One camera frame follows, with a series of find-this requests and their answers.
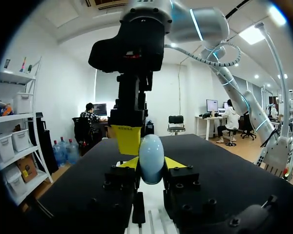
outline light blue egg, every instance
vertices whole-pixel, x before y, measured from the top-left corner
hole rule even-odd
[[[164,160],[164,148],[160,138],[156,135],[146,135],[139,149],[141,177],[146,184],[157,184],[161,181]]]

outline white desk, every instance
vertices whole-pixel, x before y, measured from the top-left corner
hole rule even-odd
[[[209,117],[209,118],[202,118],[199,116],[195,116],[195,134],[198,136],[199,132],[199,121],[207,121],[207,126],[206,126],[206,140],[209,140],[209,127],[210,127],[210,122],[214,123],[215,120],[223,120],[226,118],[223,117]]]

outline wooden floor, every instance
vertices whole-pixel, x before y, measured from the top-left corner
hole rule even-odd
[[[230,151],[233,154],[236,154],[250,162],[255,162],[260,154],[261,148],[261,142],[260,139],[257,138],[255,140],[252,140],[252,138],[246,137],[245,139],[242,139],[240,134],[236,135],[237,141],[235,142],[237,145],[235,147],[229,147],[225,144],[217,144],[216,141],[218,138],[211,138],[210,142],[219,145],[220,147]],[[52,174],[53,181],[55,182],[61,175],[63,175],[67,169],[69,169],[70,164],[66,164],[64,167],[60,167],[58,171]],[[49,188],[52,186],[48,180],[43,182],[33,193],[36,198],[39,198],[41,195],[43,195]]]
[[[260,139],[257,138],[255,140],[252,140],[251,137],[246,137],[244,139],[242,139],[242,137],[240,136],[241,134],[237,133],[236,135],[236,139],[237,141],[236,146],[234,147],[229,147],[226,146],[225,144],[218,144],[216,143],[216,141],[219,140],[219,138],[210,138],[209,141],[214,143],[215,145],[218,145],[226,150],[228,150],[229,152],[235,154],[235,155],[239,155],[240,157],[250,161],[250,162],[255,162],[258,158],[258,155],[260,154],[261,151],[261,143],[260,143]]]

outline woman in white jacket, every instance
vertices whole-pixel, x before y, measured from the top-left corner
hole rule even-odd
[[[240,116],[234,110],[230,99],[228,100],[228,106],[229,106],[229,108],[226,110],[226,112],[224,114],[222,114],[222,117],[227,118],[227,124],[224,126],[219,126],[217,128],[218,136],[220,137],[220,140],[218,140],[217,143],[224,143],[224,137],[223,137],[224,130],[233,130],[233,129],[237,130],[239,128]],[[234,137],[235,135],[236,135],[236,131],[233,132],[232,141],[236,141],[236,139]]]

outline computer monitor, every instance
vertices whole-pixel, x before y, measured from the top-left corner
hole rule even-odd
[[[218,113],[219,114],[222,114],[224,112],[226,112],[226,109],[225,108],[218,108]]]
[[[218,101],[206,100],[207,112],[218,111]]]
[[[228,109],[228,108],[229,108],[229,106],[228,106],[228,103],[227,103],[227,102],[224,102],[224,108],[225,108],[225,109]]]
[[[106,103],[105,104],[94,104],[93,113],[97,116],[107,116]]]

